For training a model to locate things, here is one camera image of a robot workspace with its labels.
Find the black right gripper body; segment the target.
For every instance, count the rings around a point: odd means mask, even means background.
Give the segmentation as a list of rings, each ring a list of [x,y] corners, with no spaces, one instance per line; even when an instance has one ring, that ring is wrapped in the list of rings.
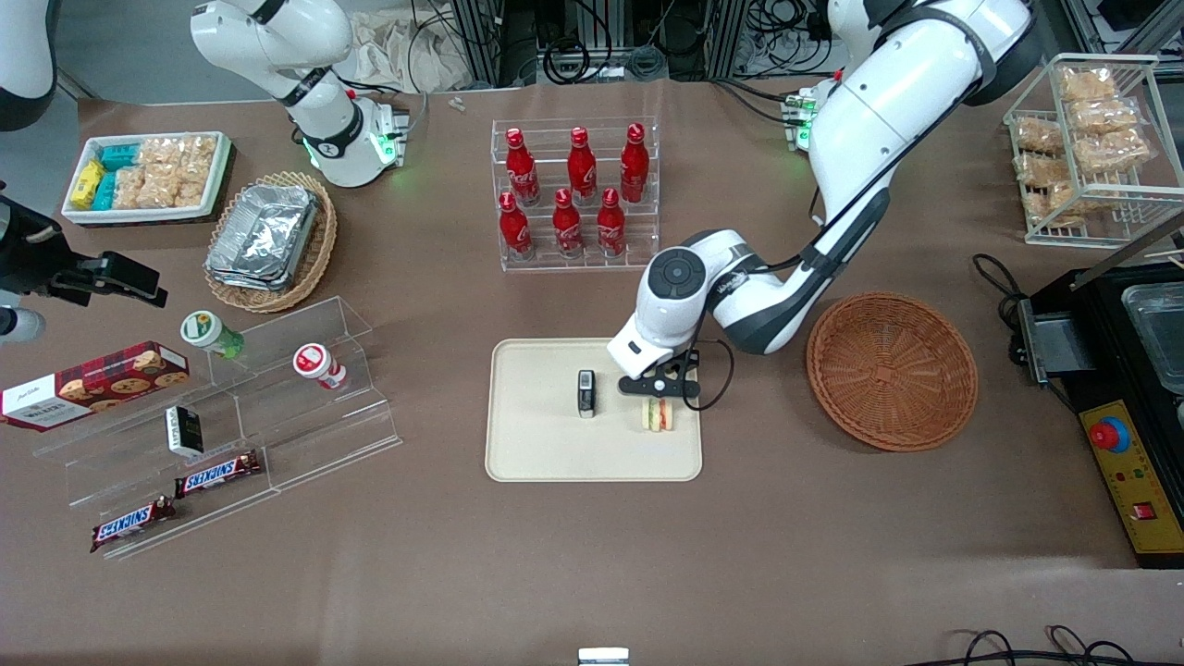
[[[70,245],[50,216],[1,198],[1,290],[30,294],[70,265]]]

